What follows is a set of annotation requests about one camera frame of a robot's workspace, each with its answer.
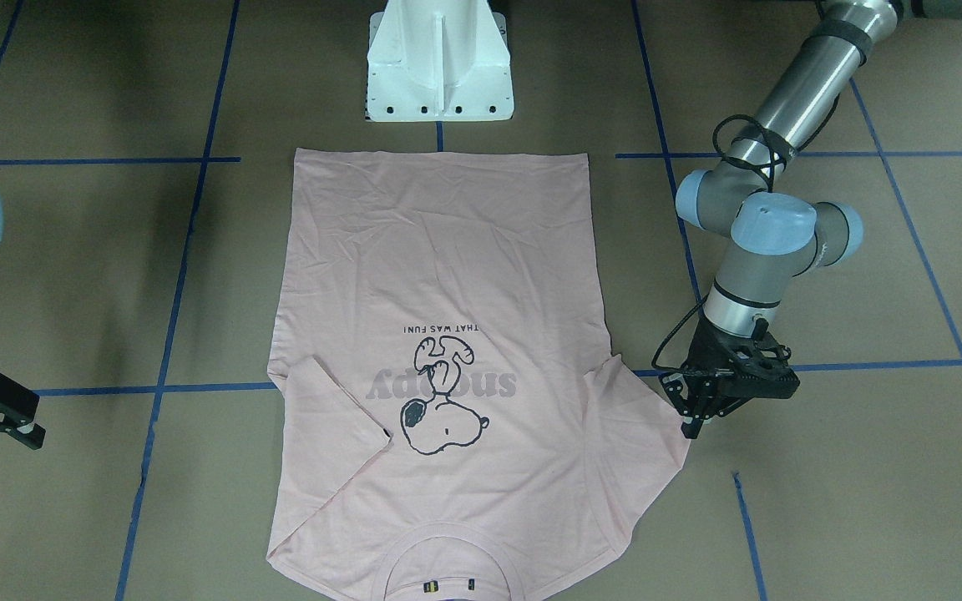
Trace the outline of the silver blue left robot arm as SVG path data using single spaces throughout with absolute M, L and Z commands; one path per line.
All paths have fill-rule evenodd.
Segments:
M 711 419 L 755 398 L 788 399 L 799 386 L 791 351 L 772 323 L 793 278 L 854 255 L 862 217 L 839 202 L 810 203 L 775 183 L 832 118 L 840 94 L 875 47 L 905 19 L 962 20 L 962 1 L 818 1 L 818 22 L 752 114 L 718 123 L 718 163 L 678 186 L 676 213 L 729 240 L 680 366 L 663 391 L 695 440 Z

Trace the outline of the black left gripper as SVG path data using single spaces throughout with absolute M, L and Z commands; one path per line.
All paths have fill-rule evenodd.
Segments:
M 714 417 L 756 398 L 789 399 L 799 388 L 791 351 L 772 337 L 768 322 L 748 337 L 698 322 L 680 366 L 661 366 L 664 392 L 681 414 L 681 432 L 696 440 Z

